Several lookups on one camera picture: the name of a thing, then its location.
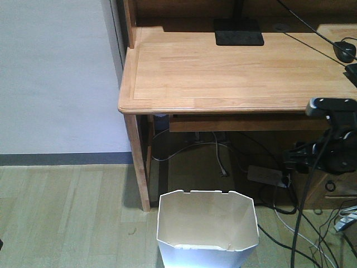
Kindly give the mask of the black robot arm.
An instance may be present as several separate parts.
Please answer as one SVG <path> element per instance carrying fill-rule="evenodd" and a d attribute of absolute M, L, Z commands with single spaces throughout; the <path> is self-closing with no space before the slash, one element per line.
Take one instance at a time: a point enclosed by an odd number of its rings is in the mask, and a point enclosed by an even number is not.
<path fill-rule="evenodd" d="M 326 119 L 330 128 L 322 137 L 283 153 L 286 168 L 305 174 L 309 168 L 333 175 L 356 171 L 356 112 L 328 111 Z"/>

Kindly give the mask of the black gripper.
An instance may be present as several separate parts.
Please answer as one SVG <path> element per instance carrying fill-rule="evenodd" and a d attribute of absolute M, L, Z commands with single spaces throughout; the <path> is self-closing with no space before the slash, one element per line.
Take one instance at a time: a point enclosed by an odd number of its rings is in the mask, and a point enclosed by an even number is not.
<path fill-rule="evenodd" d="M 311 169 L 318 168 L 320 152 L 321 144 L 318 142 L 296 142 L 292 149 L 283 152 L 284 167 L 287 170 L 308 174 Z"/>

